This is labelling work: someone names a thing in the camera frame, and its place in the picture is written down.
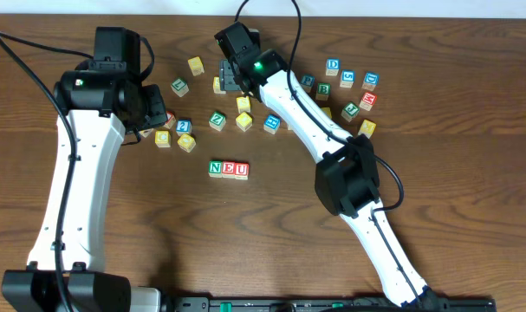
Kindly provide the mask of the green N block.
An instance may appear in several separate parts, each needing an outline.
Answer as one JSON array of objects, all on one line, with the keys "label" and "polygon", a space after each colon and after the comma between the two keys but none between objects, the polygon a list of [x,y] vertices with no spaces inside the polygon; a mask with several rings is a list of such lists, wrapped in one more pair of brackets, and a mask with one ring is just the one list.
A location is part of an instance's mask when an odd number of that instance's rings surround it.
[{"label": "green N block", "polygon": [[212,178],[222,178],[223,162],[218,160],[211,160],[209,162],[208,173]]}]

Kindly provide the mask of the red E block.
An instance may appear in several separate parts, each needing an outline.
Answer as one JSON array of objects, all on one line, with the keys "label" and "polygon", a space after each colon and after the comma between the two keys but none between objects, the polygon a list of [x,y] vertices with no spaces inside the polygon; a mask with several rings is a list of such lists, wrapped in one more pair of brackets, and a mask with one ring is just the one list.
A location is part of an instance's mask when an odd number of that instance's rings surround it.
[{"label": "red E block", "polygon": [[222,176],[227,179],[235,178],[235,165],[233,161],[224,161],[222,163]]}]

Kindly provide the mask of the red U block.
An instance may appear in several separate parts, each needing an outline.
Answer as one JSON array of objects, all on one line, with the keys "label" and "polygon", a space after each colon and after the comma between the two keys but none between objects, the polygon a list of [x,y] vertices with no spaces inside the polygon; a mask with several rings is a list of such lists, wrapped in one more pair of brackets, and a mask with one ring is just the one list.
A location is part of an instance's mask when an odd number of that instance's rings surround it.
[{"label": "red U block", "polygon": [[248,163],[236,162],[234,165],[235,179],[247,180],[249,178],[250,165]]}]

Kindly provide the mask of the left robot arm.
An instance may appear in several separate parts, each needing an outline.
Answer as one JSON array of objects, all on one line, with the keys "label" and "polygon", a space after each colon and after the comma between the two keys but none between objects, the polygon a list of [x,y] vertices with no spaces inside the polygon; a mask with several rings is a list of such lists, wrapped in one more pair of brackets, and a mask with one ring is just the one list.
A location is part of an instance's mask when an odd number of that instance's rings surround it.
[{"label": "left robot arm", "polygon": [[45,94],[57,119],[57,156],[48,205],[22,270],[3,275],[17,311],[170,311],[161,290],[134,287],[105,271],[104,228],[111,177],[126,136],[167,123],[159,88],[140,64],[145,37],[99,27],[94,52]]}]

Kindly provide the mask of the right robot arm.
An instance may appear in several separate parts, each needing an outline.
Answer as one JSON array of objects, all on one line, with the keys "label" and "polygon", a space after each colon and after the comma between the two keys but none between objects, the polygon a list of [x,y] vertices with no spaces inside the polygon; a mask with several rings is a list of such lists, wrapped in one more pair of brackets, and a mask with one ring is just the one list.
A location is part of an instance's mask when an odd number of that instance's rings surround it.
[{"label": "right robot arm", "polygon": [[443,308],[413,268],[389,225],[380,198],[378,168],[392,168],[376,156],[370,139],[354,137],[310,98],[292,72],[292,61],[262,51],[257,30],[235,21],[215,35],[241,90],[273,110],[294,131],[315,160],[315,193],[359,239],[379,276],[386,298],[400,309]]}]

